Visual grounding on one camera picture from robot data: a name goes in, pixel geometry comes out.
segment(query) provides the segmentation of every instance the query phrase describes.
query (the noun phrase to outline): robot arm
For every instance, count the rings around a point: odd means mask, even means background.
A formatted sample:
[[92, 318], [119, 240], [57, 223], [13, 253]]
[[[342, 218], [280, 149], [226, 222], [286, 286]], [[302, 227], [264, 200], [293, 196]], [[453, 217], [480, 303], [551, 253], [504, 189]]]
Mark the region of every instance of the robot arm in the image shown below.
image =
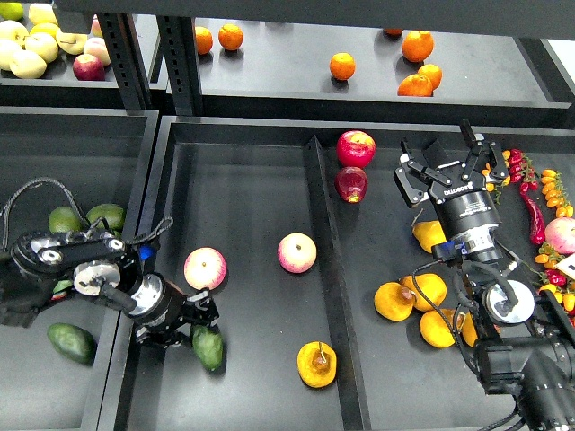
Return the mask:
[[[508, 171], [497, 143], [474, 135], [467, 122], [461, 129], [470, 148], [464, 161], [450, 161], [436, 141], [423, 150], [432, 167], [423, 166], [402, 143], [395, 182], [409, 207], [429, 199], [437, 213], [448, 241], [432, 253], [436, 263], [456, 268], [461, 276], [455, 288], [473, 316], [478, 340], [471, 365], [485, 392], [512, 395], [530, 429], [575, 429], [575, 329], [549, 292], [534, 295], [530, 286], [506, 277], [518, 261], [504, 267], [493, 234], [500, 217], [485, 184], [503, 182]], [[487, 179], [481, 173], [485, 163], [491, 166]], [[409, 176], [425, 187], [414, 188]], [[505, 337], [496, 331], [496, 326], [518, 325], [530, 335]]]

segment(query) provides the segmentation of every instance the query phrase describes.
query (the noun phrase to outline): red chili pepper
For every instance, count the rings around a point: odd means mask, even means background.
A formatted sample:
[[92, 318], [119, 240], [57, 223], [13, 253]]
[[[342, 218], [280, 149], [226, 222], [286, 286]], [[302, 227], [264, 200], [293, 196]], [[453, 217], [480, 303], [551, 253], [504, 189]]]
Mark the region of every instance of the red chili pepper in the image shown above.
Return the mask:
[[513, 175], [515, 173], [520, 173], [523, 168], [520, 164], [514, 164], [513, 166], [509, 166], [509, 174]]
[[521, 175], [520, 173], [514, 173], [513, 175], [511, 175], [511, 182], [520, 182], [521, 180], [523, 180], [523, 175]]
[[564, 276], [558, 269], [546, 269], [545, 274], [549, 283], [563, 287], [567, 284], [567, 277]]
[[529, 239], [533, 244], [541, 245], [545, 242], [545, 220], [543, 219], [543, 213], [534, 200], [526, 193], [519, 193], [519, 195], [521, 195], [531, 215], [531, 232], [529, 233]]

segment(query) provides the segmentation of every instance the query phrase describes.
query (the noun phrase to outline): green pear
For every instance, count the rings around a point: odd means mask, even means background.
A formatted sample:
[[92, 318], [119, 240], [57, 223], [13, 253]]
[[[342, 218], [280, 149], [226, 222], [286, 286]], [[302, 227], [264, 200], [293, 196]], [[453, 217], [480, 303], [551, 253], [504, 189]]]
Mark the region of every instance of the green pear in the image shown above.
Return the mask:
[[5, 20], [21, 20], [24, 17], [22, 3], [0, 3], [0, 16]]

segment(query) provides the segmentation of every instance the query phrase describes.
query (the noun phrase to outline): orange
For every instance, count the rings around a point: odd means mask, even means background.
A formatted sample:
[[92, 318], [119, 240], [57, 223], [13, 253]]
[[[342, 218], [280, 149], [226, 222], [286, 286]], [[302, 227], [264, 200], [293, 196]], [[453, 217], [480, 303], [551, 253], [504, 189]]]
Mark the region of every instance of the orange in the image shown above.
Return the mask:
[[425, 75], [414, 74], [405, 78], [397, 88], [398, 96], [429, 97], [433, 94], [433, 84]]
[[389, 34], [390, 36], [401, 36], [402, 29], [384, 29], [385, 34]]
[[237, 25], [224, 24], [217, 34], [219, 43], [228, 51], [236, 51], [242, 46], [243, 31]]
[[439, 66], [432, 64], [423, 65], [422, 67], [420, 67], [420, 70], [418, 70], [417, 73], [427, 76], [431, 81], [431, 85], [433, 85], [434, 90], [439, 87], [439, 84], [441, 84], [443, 71]]
[[410, 31], [402, 43], [402, 53], [408, 61], [419, 63], [431, 54], [434, 47], [429, 31]]
[[355, 73], [356, 61], [347, 52], [340, 52], [332, 57], [330, 70], [335, 79], [346, 81]]
[[214, 38], [212, 33], [206, 27], [196, 27], [196, 45], [198, 46], [198, 54], [201, 56], [207, 54], [214, 45]]

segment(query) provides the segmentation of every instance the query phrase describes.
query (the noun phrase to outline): black shelf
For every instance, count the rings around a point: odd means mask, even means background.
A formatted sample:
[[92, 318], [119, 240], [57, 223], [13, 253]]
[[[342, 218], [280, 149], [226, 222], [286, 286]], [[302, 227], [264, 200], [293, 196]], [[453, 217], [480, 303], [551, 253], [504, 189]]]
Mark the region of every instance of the black shelf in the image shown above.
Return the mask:
[[[342, 202], [332, 185], [339, 169], [335, 142], [354, 128], [379, 145], [366, 169], [367, 196], [357, 206]], [[564, 178], [575, 173], [572, 131], [474, 131], [527, 151], [538, 170], [553, 166]], [[321, 144], [316, 154], [314, 136]], [[430, 260], [411, 236], [417, 211], [405, 206], [393, 181], [402, 138], [416, 152], [438, 138], [451, 155], [466, 155], [459, 129], [450, 126], [164, 117], [143, 220], [151, 226], [172, 215], [177, 222], [162, 239], [155, 269], [186, 290], [188, 253], [200, 246], [222, 251], [229, 274], [215, 300], [230, 347], [226, 370], [207, 375], [188, 347], [164, 353], [130, 346], [131, 324], [121, 319], [114, 356], [123, 362], [111, 373], [123, 381], [106, 387], [102, 417], [109, 420], [102, 429], [463, 430], [509, 414], [513, 400], [485, 396], [456, 348], [423, 341], [417, 312], [391, 323], [374, 309], [380, 285]], [[530, 261], [536, 249], [516, 188], [503, 191], [496, 235]], [[421, 220], [433, 218], [425, 208]], [[319, 259], [310, 273], [293, 277], [279, 267], [276, 248], [283, 233], [297, 230], [314, 237]], [[451, 278], [449, 269], [438, 271]], [[531, 279], [521, 270], [514, 277]], [[339, 299], [328, 301], [334, 286]], [[450, 291], [444, 305], [455, 304]], [[337, 386], [310, 392], [297, 375], [297, 350], [328, 336], [337, 343], [341, 334], [348, 338], [338, 351]], [[209, 407], [201, 400], [210, 400]]]
[[[0, 108], [0, 119], [2, 202], [27, 181], [50, 177], [64, 183], [84, 211], [105, 202], [126, 208], [124, 234], [134, 235], [156, 112]], [[62, 205], [69, 204], [54, 186], [22, 194], [8, 244], [23, 233], [47, 231], [50, 211]], [[96, 429], [118, 318], [118, 312], [74, 299], [42, 312], [28, 329], [1, 326], [0, 429]], [[49, 344], [47, 328], [57, 321], [94, 335], [93, 367], [68, 361]]]
[[425, 28], [431, 31], [575, 40], [575, 29], [570, 20], [575, 14], [575, 5], [549, 3], [545, 0], [504, 3], [479, 0], [470, 4], [453, 0], [441, 4], [425, 0], [402, 0], [386, 2], [385, 5], [376, 0], [294, 0], [289, 3], [282, 0], [246, 0], [235, 4], [226, 0], [208, 3], [190, 3], [185, 0], [57, 0], [55, 3], [60, 9], [68, 11], [209, 16], [373, 28]]

